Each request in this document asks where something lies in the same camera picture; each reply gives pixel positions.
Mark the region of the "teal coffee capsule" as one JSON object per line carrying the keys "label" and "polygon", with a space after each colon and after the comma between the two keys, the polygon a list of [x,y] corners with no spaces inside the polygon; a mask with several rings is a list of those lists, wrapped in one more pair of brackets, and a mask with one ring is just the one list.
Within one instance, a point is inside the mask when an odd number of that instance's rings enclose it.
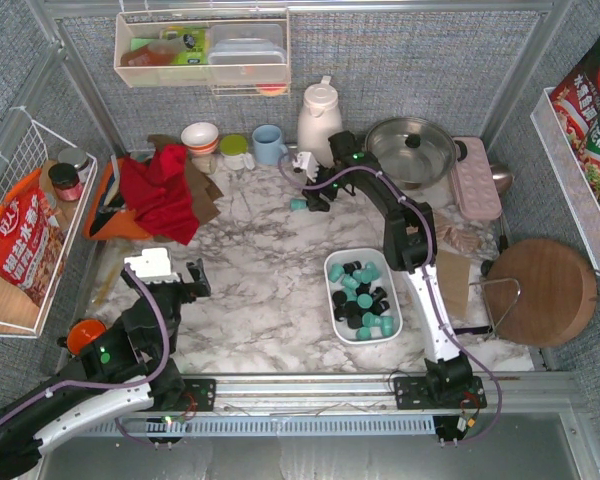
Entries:
{"label": "teal coffee capsule", "polygon": [[363,284],[369,284],[373,281],[373,274],[367,269],[357,269],[352,273],[353,278]]}
{"label": "teal coffee capsule", "polygon": [[356,298],[356,302],[358,303],[361,309],[370,309],[373,305],[372,297],[369,294],[362,294]]}
{"label": "teal coffee capsule", "polygon": [[338,283],[345,275],[345,269],[342,264],[333,264],[328,271],[328,280],[332,283]]}
{"label": "teal coffee capsule", "polygon": [[383,338],[391,338],[395,335],[394,318],[391,316],[379,316],[379,328]]}
{"label": "teal coffee capsule", "polygon": [[379,327],[382,325],[381,317],[372,312],[366,312],[362,316],[362,322],[363,326],[366,328]]}
{"label": "teal coffee capsule", "polygon": [[350,275],[344,275],[341,284],[348,289],[356,290],[360,286],[360,282]]}
{"label": "teal coffee capsule", "polygon": [[360,342],[369,341],[372,339],[372,332],[368,327],[360,327],[356,330],[356,340]]}
{"label": "teal coffee capsule", "polygon": [[367,262],[365,264],[365,270],[369,273],[373,281],[378,280],[381,277],[381,273],[374,262]]}
{"label": "teal coffee capsule", "polygon": [[291,211],[299,211],[299,210],[304,210],[307,208],[308,208],[307,201],[304,199],[292,199],[290,201],[290,210]]}

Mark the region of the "white storage basket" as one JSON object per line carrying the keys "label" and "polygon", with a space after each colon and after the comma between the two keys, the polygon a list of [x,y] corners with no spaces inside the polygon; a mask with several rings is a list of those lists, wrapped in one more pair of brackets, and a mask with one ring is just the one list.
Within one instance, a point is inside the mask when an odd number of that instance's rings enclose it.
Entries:
{"label": "white storage basket", "polygon": [[336,336],[349,345],[395,339],[403,318],[391,269],[372,248],[340,250],[324,262],[324,276]]}

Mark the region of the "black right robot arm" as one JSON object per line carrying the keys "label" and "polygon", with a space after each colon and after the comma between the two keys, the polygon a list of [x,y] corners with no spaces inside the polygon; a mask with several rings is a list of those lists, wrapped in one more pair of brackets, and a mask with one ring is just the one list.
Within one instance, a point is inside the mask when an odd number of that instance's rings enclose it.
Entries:
{"label": "black right robot arm", "polygon": [[384,219],[382,253],[391,270],[404,278],[422,321],[425,342],[427,396],[436,406],[452,395],[472,388],[473,370],[468,353],[457,340],[437,278],[437,240],[434,216],[427,203],[402,192],[377,158],[362,150],[356,136],[342,131],[329,138],[334,165],[324,167],[309,152],[288,153],[304,191],[350,186],[371,200]]}

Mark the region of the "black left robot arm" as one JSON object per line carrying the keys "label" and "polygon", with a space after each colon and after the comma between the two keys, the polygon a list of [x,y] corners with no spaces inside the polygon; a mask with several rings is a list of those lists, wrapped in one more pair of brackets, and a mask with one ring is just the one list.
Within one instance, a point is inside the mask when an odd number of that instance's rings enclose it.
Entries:
{"label": "black left robot arm", "polygon": [[160,255],[127,259],[121,276],[139,296],[134,304],[59,372],[0,409],[0,479],[29,472],[74,436],[130,413],[166,411],[184,422],[212,410],[214,381],[185,380],[171,357],[182,306],[211,294],[204,263],[187,263],[184,281],[168,252]]}

